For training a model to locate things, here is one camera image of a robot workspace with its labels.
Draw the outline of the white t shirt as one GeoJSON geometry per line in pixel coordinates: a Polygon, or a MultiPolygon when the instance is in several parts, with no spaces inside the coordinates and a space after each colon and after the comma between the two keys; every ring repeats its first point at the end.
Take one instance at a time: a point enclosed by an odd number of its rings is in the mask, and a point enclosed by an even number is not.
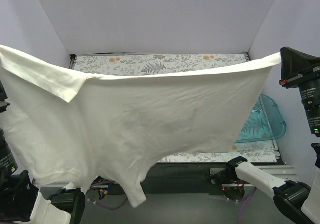
{"type": "Polygon", "coordinates": [[[1,46],[10,103],[0,125],[17,159],[41,184],[86,191],[101,176],[131,205],[141,182],[175,153],[231,150],[279,53],[213,69],[146,76],[83,73],[1,46]]]}

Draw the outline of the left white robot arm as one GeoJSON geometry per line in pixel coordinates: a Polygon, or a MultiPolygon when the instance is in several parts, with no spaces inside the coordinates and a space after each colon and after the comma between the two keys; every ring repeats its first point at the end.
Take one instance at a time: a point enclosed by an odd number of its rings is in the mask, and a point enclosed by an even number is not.
{"type": "Polygon", "coordinates": [[[2,224],[79,224],[86,206],[80,188],[60,189],[43,197],[28,170],[17,174],[18,164],[0,132],[0,222],[2,224]]]}

